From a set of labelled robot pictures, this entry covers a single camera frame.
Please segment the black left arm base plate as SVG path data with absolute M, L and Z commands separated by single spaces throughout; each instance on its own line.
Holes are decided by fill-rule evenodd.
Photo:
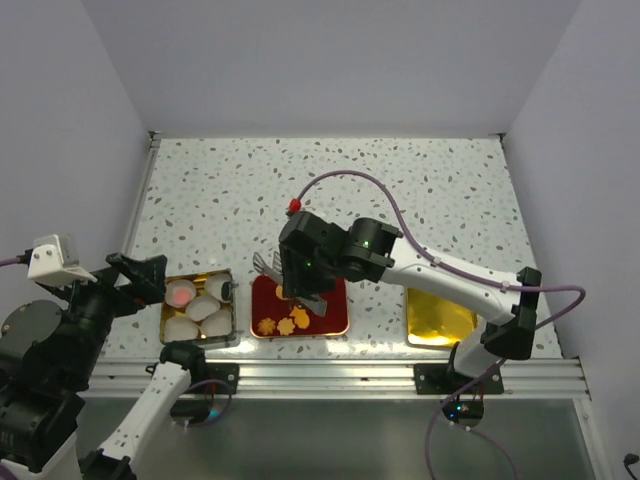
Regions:
M 206 362 L 196 370 L 187 390 L 195 394 L 218 393 L 235 395 L 240 379 L 238 363 Z

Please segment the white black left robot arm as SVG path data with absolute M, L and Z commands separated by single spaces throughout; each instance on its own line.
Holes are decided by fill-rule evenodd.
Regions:
M 87 280 L 55 286 L 35 282 L 66 301 L 58 325 L 33 340 L 18 359 L 1 364 L 1 476 L 4 479 L 133 479 L 139 458 L 170 409 L 208 379 L 201 348 L 172 342 L 161 352 L 151 380 L 125 419 L 84 458 L 76 451 L 81 393 L 114 319 L 165 297 L 167 259 L 134 260 L 120 253 Z

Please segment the orange leaf cookie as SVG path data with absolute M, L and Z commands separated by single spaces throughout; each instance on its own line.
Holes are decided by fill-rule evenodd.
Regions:
M 294 324 L 299 329 L 307 329 L 310 326 L 310 317 L 308 312 L 304 308 L 294 306 L 289 316 L 292 318 Z

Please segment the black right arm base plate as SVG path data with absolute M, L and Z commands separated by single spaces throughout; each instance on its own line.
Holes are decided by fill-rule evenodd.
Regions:
M 463 394 L 484 393 L 503 394 L 505 389 L 500 371 L 491 373 L 473 386 L 469 383 L 474 377 L 454 372 L 445 363 L 416 363 L 413 366 L 413 381 L 418 395 L 451 395 L 465 387 Z

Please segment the pink round cookie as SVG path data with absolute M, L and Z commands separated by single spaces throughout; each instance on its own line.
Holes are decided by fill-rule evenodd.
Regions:
M 167 303 L 175 308 L 184 308 L 193 299 L 193 293 L 189 288 L 176 287 L 171 291 Z

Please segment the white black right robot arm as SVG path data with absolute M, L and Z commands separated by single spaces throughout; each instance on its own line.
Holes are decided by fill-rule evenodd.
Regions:
M 279 235 L 283 291 L 310 298 L 338 280 L 398 285 L 451 301 L 482 322 L 459 342 L 445 369 L 451 389 L 468 392 L 501 359 L 530 358 L 537 321 L 540 271 L 490 271 L 450 256 L 420 252 L 398 228 L 358 218 L 348 229 L 311 212 L 291 215 Z

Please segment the silver metal tongs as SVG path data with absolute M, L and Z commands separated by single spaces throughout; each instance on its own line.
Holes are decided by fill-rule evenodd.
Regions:
M 253 267 L 259 275 L 264 275 L 270 278 L 279 287 L 284 287 L 284 278 L 281 271 L 280 255 L 277 252 L 273 253 L 271 263 L 265 261 L 265 259 L 255 252 L 252 256 Z M 314 315 L 324 317 L 327 312 L 327 301 L 319 295 L 312 295 L 311 297 L 293 297 L 293 301 L 297 304 L 301 304 L 307 310 L 311 311 Z

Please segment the black sandwich cookie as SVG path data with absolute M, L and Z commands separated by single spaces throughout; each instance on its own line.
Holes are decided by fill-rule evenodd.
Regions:
M 234 286 L 231 282 L 223 282 L 219 287 L 219 299 L 223 303 L 230 303 L 233 298 Z

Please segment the yellow flower cookie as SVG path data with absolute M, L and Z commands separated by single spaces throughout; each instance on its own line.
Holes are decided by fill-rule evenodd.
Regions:
M 289 336 L 295 330 L 295 322 L 292 318 L 281 319 L 277 324 L 277 330 L 281 336 Z

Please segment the yellow swirl cookie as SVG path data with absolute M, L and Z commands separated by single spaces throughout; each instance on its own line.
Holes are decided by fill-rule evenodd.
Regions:
M 260 336 L 270 336 L 276 329 L 276 322 L 271 318 L 265 318 L 258 322 L 257 332 Z

